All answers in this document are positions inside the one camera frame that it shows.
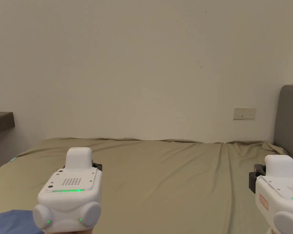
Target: orange label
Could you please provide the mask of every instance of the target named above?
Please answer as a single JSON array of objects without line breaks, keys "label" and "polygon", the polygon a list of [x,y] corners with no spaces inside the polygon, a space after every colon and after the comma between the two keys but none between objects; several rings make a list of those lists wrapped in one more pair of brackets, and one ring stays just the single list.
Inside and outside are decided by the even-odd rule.
[{"label": "orange label", "polygon": [[262,195],[259,195],[259,201],[268,210],[268,202],[266,201],[266,199]]}]

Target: round side knob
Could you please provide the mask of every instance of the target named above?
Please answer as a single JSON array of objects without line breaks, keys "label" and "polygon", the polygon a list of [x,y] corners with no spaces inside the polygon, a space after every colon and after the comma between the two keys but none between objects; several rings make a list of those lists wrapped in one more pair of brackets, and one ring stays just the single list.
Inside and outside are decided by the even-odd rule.
[{"label": "round side knob", "polygon": [[282,234],[293,234],[293,213],[277,211],[273,217],[273,222]]},{"label": "round side knob", "polygon": [[32,216],[35,224],[42,230],[52,225],[52,212],[43,205],[37,205],[32,210]]},{"label": "round side knob", "polygon": [[90,202],[81,207],[79,221],[82,225],[93,226],[101,215],[101,206],[98,202]]}]

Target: mattress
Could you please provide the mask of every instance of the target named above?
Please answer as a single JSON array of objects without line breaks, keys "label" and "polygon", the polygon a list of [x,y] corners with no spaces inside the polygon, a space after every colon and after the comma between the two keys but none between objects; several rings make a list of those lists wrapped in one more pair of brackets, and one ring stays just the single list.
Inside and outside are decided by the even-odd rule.
[{"label": "mattress", "polygon": [[31,210],[70,147],[90,147],[103,164],[96,234],[265,233],[248,173],[286,153],[268,142],[49,139],[0,168],[0,212]]}]

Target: wall switch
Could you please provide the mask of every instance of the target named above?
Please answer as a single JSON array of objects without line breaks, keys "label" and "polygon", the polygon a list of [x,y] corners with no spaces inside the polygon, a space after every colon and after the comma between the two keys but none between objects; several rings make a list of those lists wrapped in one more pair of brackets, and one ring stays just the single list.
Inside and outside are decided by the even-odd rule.
[{"label": "wall switch", "polygon": [[245,109],[244,116],[245,116],[245,119],[255,119],[256,109],[255,108]]},{"label": "wall switch", "polygon": [[233,119],[255,119],[256,109],[237,108],[234,109]]},{"label": "wall switch", "polygon": [[233,112],[233,119],[244,119],[244,113],[245,113],[245,109],[234,109]]}]

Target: blue fabric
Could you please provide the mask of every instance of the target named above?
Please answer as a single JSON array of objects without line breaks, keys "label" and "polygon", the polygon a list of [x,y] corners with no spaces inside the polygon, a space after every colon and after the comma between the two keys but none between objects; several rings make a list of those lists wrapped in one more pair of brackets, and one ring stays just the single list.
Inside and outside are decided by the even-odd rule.
[{"label": "blue fabric", "polygon": [[0,213],[0,234],[43,234],[34,223],[32,211],[11,210]]}]

